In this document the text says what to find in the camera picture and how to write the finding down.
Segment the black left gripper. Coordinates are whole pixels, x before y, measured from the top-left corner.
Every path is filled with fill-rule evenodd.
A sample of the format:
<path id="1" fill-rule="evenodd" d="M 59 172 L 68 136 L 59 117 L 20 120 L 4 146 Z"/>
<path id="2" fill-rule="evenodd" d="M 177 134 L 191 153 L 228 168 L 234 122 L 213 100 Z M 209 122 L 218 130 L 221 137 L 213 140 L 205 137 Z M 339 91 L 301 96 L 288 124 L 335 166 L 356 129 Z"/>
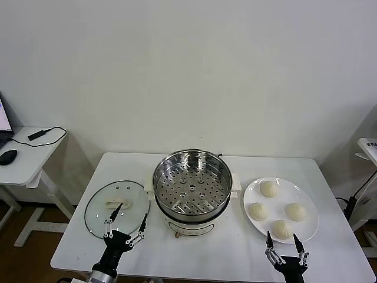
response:
<path id="1" fill-rule="evenodd" d="M 116 220 L 122 205 L 123 203 L 120 203 L 111 213 L 110 217 L 104 220 L 105 232 L 103 237 L 106 248 L 100 261 L 92 267 L 92 271 L 99 271 L 111 277 L 117 276 L 117 267 L 122 254 L 132 250 L 131 246 L 137 245 L 145 238 L 145 229 L 147 226 L 147 214 L 145 214 L 136 233 L 128 235 L 113 230 L 113 222 Z"/>

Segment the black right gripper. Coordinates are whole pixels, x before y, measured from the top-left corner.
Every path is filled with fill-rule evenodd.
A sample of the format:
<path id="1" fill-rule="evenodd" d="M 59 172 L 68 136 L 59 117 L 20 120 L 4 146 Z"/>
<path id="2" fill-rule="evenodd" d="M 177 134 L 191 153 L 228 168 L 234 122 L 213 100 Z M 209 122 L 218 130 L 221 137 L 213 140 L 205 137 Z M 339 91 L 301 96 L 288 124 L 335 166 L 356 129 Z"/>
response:
<path id="1" fill-rule="evenodd" d="M 299 257 L 294 256 L 280 256 L 273 245 L 270 232 L 267 231 L 266 250 L 265 255 L 275 270 L 283 274 L 285 283 L 304 283 L 303 274 L 307 270 L 307 258 L 309 253 L 305 251 L 302 242 L 293 234 L 296 250 Z"/>

